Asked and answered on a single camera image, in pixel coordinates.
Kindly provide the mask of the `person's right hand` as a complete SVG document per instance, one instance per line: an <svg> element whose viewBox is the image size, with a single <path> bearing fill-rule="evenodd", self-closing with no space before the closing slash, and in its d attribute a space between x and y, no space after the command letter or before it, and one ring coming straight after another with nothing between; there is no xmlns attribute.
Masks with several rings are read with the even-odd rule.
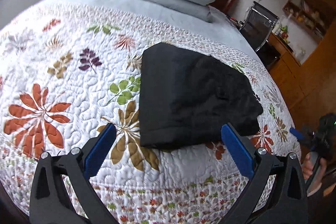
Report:
<svg viewBox="0 0 336 224"><path fill-rule="evenodd" d="M312 163L313 153L310 152L306 155L305 160L302 165L302 173L303 178L305 180L308 180L309 178L313 178L313 181L311 182L309 189L307 190L307 196L310 197L317 193L322 186L322 179L325 175L326 168L327 168L327 161L324 158L320 159L320 165L318 167L318 171L316 173L313 172L314 164Z"/></svg>

